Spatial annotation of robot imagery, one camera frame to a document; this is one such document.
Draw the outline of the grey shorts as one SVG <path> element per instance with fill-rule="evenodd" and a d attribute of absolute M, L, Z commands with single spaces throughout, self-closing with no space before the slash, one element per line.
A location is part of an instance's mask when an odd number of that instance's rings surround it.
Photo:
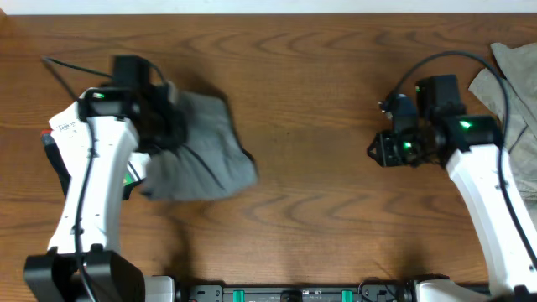
<path fill-rule="evenodd" d="M 187 139 L 151 157 L 142 194 L 150 200 L 221 200 L 258 183 L 253 156 L 240 144 L 221 98 L 182 91 L 177 107 L 186 117 Z"/>

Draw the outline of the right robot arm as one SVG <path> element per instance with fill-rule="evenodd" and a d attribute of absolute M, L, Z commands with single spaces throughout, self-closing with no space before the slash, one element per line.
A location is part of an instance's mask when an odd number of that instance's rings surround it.
<path fill-rule="evenodd" d="M 438 164 L 470 213 L 485 257 L 488 292 L 447 277 L 409 281 L 402 301 L 534 301 L 536 230 L 510 169 L 502 133 L 488 115 L 469 115 L 455 75 L 417 82 L 416 97 L 396 91 L 380 102 L 392 127 L 377 133 L 367 154 L 382 167 Z"/>

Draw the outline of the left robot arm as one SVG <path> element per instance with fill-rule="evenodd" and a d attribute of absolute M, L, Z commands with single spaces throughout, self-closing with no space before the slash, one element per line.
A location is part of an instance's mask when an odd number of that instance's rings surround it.
<path fill-rule="evenodd" d="M 39 301 L 173 301 L 169 276 L 149 276 L 120 254 L 123 179 L 135 151 L 172 150 L 187 138 L 176 89 L 137 55 L 115 55 L 107 82 L 73 96 L 86 149 L 70 177 L 64 210 L 46 253 L 26 259 L 23 277 Z"/>

